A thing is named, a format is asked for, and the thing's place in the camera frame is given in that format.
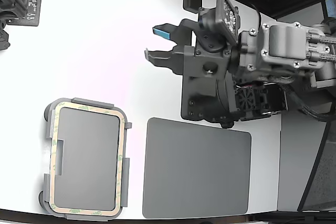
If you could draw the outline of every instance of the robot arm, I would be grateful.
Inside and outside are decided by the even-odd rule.
[[[304,113],[320,121],[331,119],[313,116],[297,94],[323,96],[332,89],[327,96],[335,99],[336,38],[326,36],[321,27],[298,22],[269,22],[259,31],[238,34],[240,17],[229,0],[217,0],[216,8],[199,11],[198,22],[185,19],[179,26],[153,28],[156,35],[177,44],[172,51],[145,52],[155,66],[183,76],[182,118],[230,128],[238,120],[288,110],[291,97]],[[196,47],[191,46],[192,31]]]
[[[40,0],[0,0],[0,50],[10,46],[5,26],[38,26],[39,8]]]

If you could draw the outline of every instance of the cable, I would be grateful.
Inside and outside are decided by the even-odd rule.
[[[336,115],[324,115],[316,112],[311,107],[307,106],[301,98],[296,94],[295,90],[290,85],[280,84],[280,87],[284,90],[284,92],[292,99],[292,101],[301,108],[302,112],[317,121],[320,122],[331,122],[336,120]]]
[[[328,18],[325,18],[321,24],[329,24],[330,22],[336,22],[336,18],[333,18],[333,17],[328,17]]]
[[[258,23],[258,29],[261,27],[261,13],[260,13],[260,11],[258,10],[258,8],[254,5],[254,4],[252,4],[252,3],[250,3],[250,5],[253,7],[253,9],[254,10],[256,10],[256,12],[258,13],[258,16],[259,16],[259,23]]]
[[[320,61],[329,61],[329,62],[336,63],[336,55],[320,54],[319,60]]]

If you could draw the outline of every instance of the screw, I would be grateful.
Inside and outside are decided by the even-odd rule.
[[[330,53],[330,47],[326,46],[326,47],[324,48],[324,52],[326,52],[327,54]]]
[[[269,25],[267,24],[267,23],[263,23],[263,28],[265,29],[265,30],[267,30],[268,28],[269,28]]]
[[[300,68],[300,63],[297,61],[294,61],[293,66],[294,68]]]
[[[263,49],[263,50],[261,51],[261,55],[262,55],[262,56],[268,56],[268,51],[265,50],[265,49]]]
[[[248,71],[253,71],[254,70],[253,65],[251,65],[251,64],[247,65],[247,70]]]
[[[251,36],[256,36],[256,35],[257,35],[257,30],[254,29],[254,28],[251,28],[251,29],[250,29],[250,35],[251,35]]]

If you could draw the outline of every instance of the white tabletop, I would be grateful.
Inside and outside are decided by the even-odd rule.
[[[182,121],[182,77],[147,62],[143,51],[174,46],[153,35],[153,26],[197,18],[182,1],[42,0],[39,27],[6,27],[12,45],[0,53],[0,209],[46,213],[38,202],[50,156],[43,112],[58,98],[79,97],[113,103],[133,123],[128,207],[118,218],[144,218],[146,124],[154,116]],[[215,3],[204,0],[205,7]],[[255,11],[237,5],[242,29],[256,27]],[[248,213],[276,210],[281,117],[234,129],[253,137]]]

